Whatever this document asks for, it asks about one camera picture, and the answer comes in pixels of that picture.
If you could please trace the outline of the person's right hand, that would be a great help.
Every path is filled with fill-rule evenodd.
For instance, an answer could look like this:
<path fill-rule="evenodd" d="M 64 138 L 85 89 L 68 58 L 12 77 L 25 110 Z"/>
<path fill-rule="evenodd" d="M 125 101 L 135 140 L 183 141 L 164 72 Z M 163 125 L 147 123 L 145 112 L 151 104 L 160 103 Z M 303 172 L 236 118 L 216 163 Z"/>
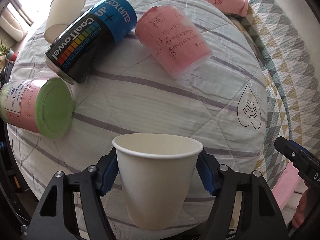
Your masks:
<path fill-rule="evenodd" d="M 305 211 L 307 203 L 308 203 L 308 199 L 307 199 L 308 191 L 309 191 L 309 189 L 307 189 L 303 193 L 303 195 L 300 198 L 300 201 L 298 203 L 298 206 L 296 208 L 296 212 L 293 215 L 292 225 L 295 229 L 299 228 L 304 223 L 304 220 L 305 220 L 304 211 Z"/>

